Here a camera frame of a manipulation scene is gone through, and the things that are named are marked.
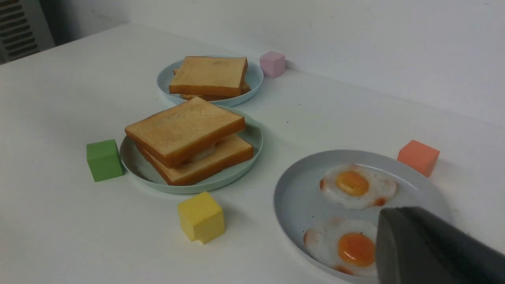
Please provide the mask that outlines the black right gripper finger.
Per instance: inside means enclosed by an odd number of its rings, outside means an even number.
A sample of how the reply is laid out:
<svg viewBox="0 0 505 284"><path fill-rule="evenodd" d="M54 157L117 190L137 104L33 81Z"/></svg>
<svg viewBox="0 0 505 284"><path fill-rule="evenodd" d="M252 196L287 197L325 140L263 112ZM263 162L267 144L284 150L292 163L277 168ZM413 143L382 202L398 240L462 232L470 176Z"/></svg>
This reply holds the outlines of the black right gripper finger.
<svg viewBox="0 0 505 284"><path fill-rule="evenodd" d="M503 284L505 257L420 207L380 211L381 284Z"/></svg>

